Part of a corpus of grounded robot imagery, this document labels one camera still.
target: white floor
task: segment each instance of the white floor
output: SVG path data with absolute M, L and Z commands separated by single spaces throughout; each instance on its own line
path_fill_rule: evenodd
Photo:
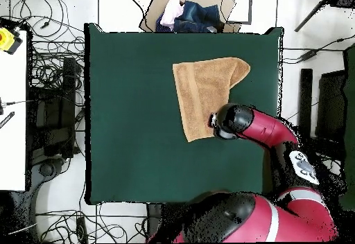
M 19 0 L 11 0 L 11 8 Z M 141 21 L 141 11 L 131 0 L 63 0 L 68 7 L 68 17 L 70 24 L 78 29 L 83 29 L 85 22 L 97 23 L 106 32 L 141 32 L 139 23 Z M 247 0 L 236 0 L 234 18 L 239 21 L 247 20 L 248 7 Z M 61 20 L 60 5 L 56 0 L 48 0 L 53 8 L 53 18 Z M 139 0 L 145 10 L 150 0 Z M 269 28 L 275 26 L 284 27 L 284 57 L 298 58 L 307 52 L 304 49 L 316 49 L 341 37 L 349 37 L 355 33 L 354 11 L 329 6 L 318 12 L 311 20 L 296 33 L 296 26 L 308 15 L 319 0 L 252 0 L 252 23 L 242 25 L 241 33 L 265 33 Z M 48 5 L 43 0 L 28 0 L 28 5 L 33 10 L 33 15 L 49 16 Z M 8 0 L 0 0 L 0 16 L 8 15 Z M 13 16 L 19 15 L 20 7 L 14 9 Z M 23 16 L 28 15 L 26 8 Z M 55 24 L 43 31 L 38 28 L 38 32 L 50 34 L 58 28 Z M 80 31 L 73 30 L 75 36 L 83 36 Z M 73 40 L 73 35 L 66 34 L 58 38 L 61 41 Z M 328 73 L 344 69 L 342 50 L 355 42 L 355 39 L 335 43 L 328 46 L 332 51 L 321 51 L 314 58 L 299 64 L 284 64 L 284 83 L 282 94 L 282 116 L 288 118 L 297 112 L 298 106 L 298 82 L 300 70 L 302 68 L 313 69 L 313 102 L 318 100 L 318 81 L 322 73 Z M 314 132 L 316 123 L 317 106 L 313 106 L 312 111 L 312 130 Z M 297 124 L 297 116 L 290 119 Z M 85 128 L 85 123 L 81 123 L 79 130 Z M 77 132 L 77 141 L 81 150 L 84 152 L 85 133 Z M 71 160 L 69 170 L 51 182 L 47 182 L 41 189 L 37 199 L 37 213 L 48 211 L 69 210 L 66 214 L 73 213 L 70 210 L 79 209 L 79 198 L 83 191 L 85 181 L 85 159 L 82 155 L 76 155 Z M 99 207 L 86 205 L 82 200 L 82 211 L 95 220 L 96 211 Z M 144 204 L 128 203 L 106 203 L 102 206 L 101 215 L 107 225 L 120 224 L 128 233 L 128 238 L 136 234 L 135 223 L 140 223 L 143 218 L 131 218 L 123 216 L 146 215 Z M 47 230 L 51 223 L 58 219 L 57 216 L 39 216 L 38 232 Z M 88 232 L 95 230 L 95 225 L 87 221 Z M 122 231 L 115 229 L 112 231 L 115 236 L 121 236 Z M 47 239 L 58 239 L 55 232 L 49 233 Z M 113 243 L 113 240 L 104 235 L 98 239 L 98 243 Z M 125 242 L 125 238 L 117 239 L 117 242 Z M 143 236 L 136 236 L 131 242 L 144 242 Z

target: clothing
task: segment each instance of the clothing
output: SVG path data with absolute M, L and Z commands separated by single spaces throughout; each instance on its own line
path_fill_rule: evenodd
M 210 33 L 207 27 L 221 28 L 218 6 L 203 8 L 198 3 L 185 1 L 184 12 L 174 21 L 176 33 Z
M 155 23 L 155 32 L 173 33 L 173 31 L 169 27 L 162 26 L 160 24 L 163 14 L 158 17 L 157 22 Z
M 169 0 L 165 7 L 160 24 L 173 30 L 175 18 L 182 15 L 183 12 L 184 6 L 180 5 L 180 0 Z
M 182 127 L 188 142 L 213 136 L 212 113 L 228 102 L 230 89 L 250 71 L 239 58 L 217 58 L 173 64 Z

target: pink cloth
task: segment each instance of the pink cloth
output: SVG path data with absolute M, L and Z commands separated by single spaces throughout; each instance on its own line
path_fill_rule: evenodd
M 184 6 L 180 5 L 180 0 L 169 0 L 160 24 L 173 30 L 175 18 L 182 15 L 183 12 Z

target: green table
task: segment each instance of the green table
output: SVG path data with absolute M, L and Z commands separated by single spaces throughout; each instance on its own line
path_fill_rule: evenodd
M 282 33 L 102 33 L 85 24 L 87 202 L 184 202 L 213 189 L 260 192 L 258 145 L 187 142 L 173 64 L 245 60 L 251 71 L 230 101 L 276 116 Z
M 340 198 L 344 209 L 355 210 L 355 44 L 344 51 L 344 65 L 347 72 L 347 80 L 344 93 L 347 99 L 346 123 L 345 123 L 345 178 L 348 190 Z

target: orange towel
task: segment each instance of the orange towel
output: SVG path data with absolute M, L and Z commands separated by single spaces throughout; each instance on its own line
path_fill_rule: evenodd
M 239 58 L 217 58 L 173 64 L 182 126 L 188 142 L 213 136 L 212 113 L 228 103 L 230 89 L 244 79 L 250 66 Z

